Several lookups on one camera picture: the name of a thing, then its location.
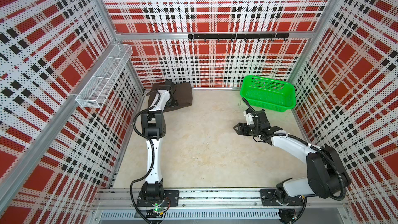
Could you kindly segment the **brown trousers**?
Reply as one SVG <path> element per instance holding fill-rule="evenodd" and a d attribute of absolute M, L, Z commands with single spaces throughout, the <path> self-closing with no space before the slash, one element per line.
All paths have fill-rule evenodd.
<path fill-rule="evenodd" d="M 152 85 L 151 90 L 146 94 L 147 96 L 149 96 L 148 106 L 150 106 L 150 104 L 155 99 L 155 91 L 162 90 L 161 87 L 163 85 L 164 85 L 164 83 Z M 178 106 L 177 107 L 165 107 L 163 110 L 164 112 L 176 111 L 181 108 L 189 107 L 192 105 L 193 96 L 192 96 L 191 84 L 188 82 L 185 82 L 185 83 L 176 84 L 176 85 L 177 85 L 177 90 L 174 94 L 174 98 L 177 100 Z"/>

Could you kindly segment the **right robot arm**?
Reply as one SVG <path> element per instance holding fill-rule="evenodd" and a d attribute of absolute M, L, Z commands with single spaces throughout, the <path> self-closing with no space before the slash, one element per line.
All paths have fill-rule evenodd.
<path fill-rule="evenodd" d="M 246 122 L 239 122 L 233 128 L 237 135 L 280 148 L 306 165 L 305 177 L 289 178 L 277 184 L 275 198 L 280 205 L 287 205 L 298 196 L 345 199 L 351 179 L 333 147 L 312 145 L 281 127 L 272 126 L 265 111 L 255 112 L 249 108 L 244 116 Z"/>

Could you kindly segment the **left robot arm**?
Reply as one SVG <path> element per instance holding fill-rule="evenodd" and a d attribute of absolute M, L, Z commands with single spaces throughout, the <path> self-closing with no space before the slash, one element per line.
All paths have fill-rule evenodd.
<path fill-rule="evenodd" d="M 166 135 L 164 110 L 175 103 L 173 94 L 175 84 L 166 81 L 159 89 L 148 94 L 153 96 L 148 108 L 140 113 L 142 131 L 140 136 L 146 140 L 147 172 L 140 191 L 140 200 L 159 207 L 163 204 L 164 186 L 161 172 L 161 146 Z"/>

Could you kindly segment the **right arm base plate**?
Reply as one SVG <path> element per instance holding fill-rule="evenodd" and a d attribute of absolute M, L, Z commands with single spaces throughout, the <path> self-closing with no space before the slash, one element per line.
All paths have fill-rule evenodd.
<path fill-rule="evenodd" d="M 303 206 L 301 197 L 289 197 L 281 189 L 261 189 L 260 198 L 263 206 Z"/>

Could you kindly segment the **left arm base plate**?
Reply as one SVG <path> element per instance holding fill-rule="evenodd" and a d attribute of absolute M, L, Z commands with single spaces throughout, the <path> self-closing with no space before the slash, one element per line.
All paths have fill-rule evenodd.
<path fill-rule="evenodd" d="M 166 190 L 153 196 L 140 192 L 136 205 L 139 207 L 175 207 L 179 202 L 179 190 Z"/>

